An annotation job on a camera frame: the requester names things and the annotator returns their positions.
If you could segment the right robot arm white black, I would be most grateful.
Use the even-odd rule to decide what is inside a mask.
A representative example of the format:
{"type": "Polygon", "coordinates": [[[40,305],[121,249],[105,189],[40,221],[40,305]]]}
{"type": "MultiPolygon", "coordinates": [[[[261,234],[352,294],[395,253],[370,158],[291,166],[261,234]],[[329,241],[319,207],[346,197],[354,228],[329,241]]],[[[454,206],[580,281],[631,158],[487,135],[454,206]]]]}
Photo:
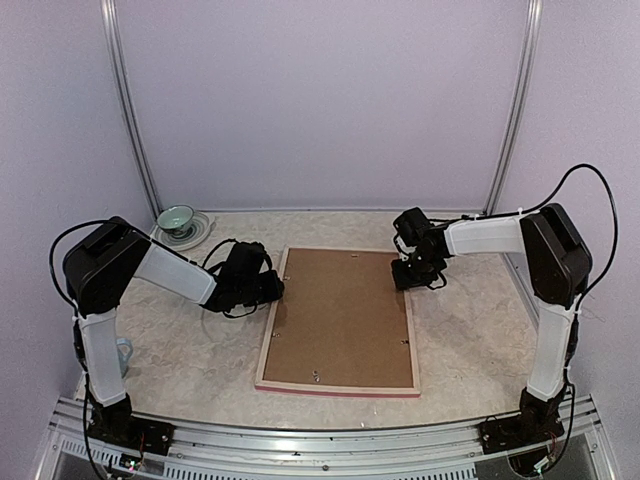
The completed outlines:
{"type": "Polygon", "coordinates": [[[446,261],[453,257],[525,256],[538,311],[534,365],[526,392],[541,401],[555,398],[565,384],[571,323],[593,266],[591,253],[564,208],[552,203],[530,213],[437,223],[415,207],[400,214],[393,226],[400,258],[391,269],[399,291],[444,287],[446,261]]]}

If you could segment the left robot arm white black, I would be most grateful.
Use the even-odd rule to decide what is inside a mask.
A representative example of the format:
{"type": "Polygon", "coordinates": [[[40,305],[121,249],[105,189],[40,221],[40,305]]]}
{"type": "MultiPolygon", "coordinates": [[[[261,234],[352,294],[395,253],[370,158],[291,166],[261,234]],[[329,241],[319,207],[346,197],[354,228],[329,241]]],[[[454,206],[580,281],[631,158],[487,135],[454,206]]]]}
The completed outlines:
{"type": "Polygon", "coordinates": [[[197,264],[120,217],[90,222],[92,232],[67,252],[62,269],[77,315],[89,391],[106,408],[99,424],[121,445],[140,434],[137,418],[117,406],[127,398],[116,345],[116,317],[134,279],[172,292],[203,309],[233,318],[280,300],[285,285],[259,242],[232,240],[227,258],[197,264]]]}

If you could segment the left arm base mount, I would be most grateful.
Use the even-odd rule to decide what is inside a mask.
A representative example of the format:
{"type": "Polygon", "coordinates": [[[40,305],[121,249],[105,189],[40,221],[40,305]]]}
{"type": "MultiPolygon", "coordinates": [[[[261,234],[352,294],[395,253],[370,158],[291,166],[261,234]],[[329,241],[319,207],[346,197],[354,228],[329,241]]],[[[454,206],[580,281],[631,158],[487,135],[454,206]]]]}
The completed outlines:
{"type": "Polygon", "coordinates": [[[92,407],[88,425],[89,438],[139,453],[168,455],[175,426],[169,422],[134,415],[128,394],[123,400],[105,406],[89,393],[88,403],[92,407]]]}

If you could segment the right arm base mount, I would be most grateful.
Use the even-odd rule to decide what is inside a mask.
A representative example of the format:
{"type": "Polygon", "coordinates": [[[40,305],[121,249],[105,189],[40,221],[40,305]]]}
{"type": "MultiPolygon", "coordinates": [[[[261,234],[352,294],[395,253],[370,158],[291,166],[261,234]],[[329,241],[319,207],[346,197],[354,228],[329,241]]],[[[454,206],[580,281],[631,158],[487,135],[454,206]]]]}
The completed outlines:
{"type": "Polygon", "coordinates": [[[517,414],[487,419],[478,425],[483,453],[503,452],[561,437],[565,429],[559,407],[567,389],[564,384],[550,400],[541,400],[523,389],[517,414]]]}

